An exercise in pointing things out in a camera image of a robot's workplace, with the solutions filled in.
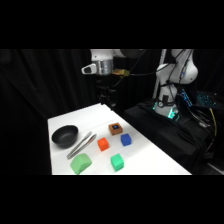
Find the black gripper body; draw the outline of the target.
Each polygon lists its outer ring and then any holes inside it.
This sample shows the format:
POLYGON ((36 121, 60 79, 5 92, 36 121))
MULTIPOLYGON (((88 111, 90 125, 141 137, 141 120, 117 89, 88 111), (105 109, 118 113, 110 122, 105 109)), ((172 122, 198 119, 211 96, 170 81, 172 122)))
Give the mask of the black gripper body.
POLYGON ((110 76, 98 76, 96 79, 96 88, 97 97, 100 100, 109 99, 115 92, 110 76))

